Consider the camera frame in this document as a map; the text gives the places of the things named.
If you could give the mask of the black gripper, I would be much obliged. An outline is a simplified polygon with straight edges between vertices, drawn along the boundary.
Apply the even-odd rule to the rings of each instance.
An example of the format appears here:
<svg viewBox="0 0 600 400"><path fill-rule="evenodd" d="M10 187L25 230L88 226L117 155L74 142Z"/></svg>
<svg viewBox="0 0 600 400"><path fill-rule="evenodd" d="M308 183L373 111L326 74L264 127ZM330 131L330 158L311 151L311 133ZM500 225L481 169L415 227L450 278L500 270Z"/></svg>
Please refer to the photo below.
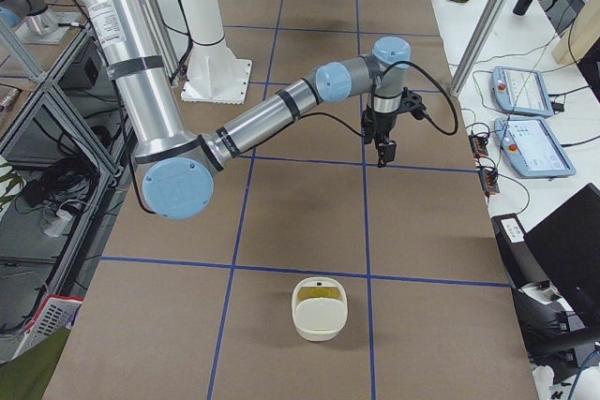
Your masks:
<svg viewBox="0 0 600 400"><path fill-rule="evenodd" d="M363 143L370 144L375 141L379 168L386 167L388 162L393 162L396 158L397 143L390 140L390 132L396 125L397 116L395 111L363 111Z"/></svg>

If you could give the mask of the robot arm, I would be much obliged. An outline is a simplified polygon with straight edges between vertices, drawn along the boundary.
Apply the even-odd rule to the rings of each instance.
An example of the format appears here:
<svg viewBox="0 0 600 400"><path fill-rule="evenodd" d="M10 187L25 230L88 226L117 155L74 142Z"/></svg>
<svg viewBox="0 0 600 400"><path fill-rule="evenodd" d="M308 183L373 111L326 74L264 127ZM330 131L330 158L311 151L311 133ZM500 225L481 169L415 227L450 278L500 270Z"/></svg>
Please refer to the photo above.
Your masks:
<svg viewBox="0 0 600 400"><path fill-rule="evenodd" d="M361 138L378 163L396 156L391 131L410 108L409 43L378 39L368 54L312 69L251 107L244 106L251 62L226 43L218 0L180 0L192 38L188 78L173 90L142 0L76 0L88 12L107 74L138 140L135 160L142 200L153 215L182 220L204 210L215 175L233 159L271 140L321 104L370 98Z"/></svg>

